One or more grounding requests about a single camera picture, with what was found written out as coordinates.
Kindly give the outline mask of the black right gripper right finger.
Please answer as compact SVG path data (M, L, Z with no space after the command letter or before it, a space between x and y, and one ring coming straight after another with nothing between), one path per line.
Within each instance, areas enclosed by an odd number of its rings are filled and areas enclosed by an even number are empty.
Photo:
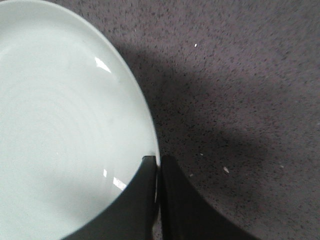
M256 240L216 211L196 191L170 155L161 158L161 224L164 240Z

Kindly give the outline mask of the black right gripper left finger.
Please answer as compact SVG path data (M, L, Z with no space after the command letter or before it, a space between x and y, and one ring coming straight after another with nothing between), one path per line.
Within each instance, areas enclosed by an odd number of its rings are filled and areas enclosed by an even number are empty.
M157 162L144 156L122 193L101 214L66 240L152 240L156 204Z

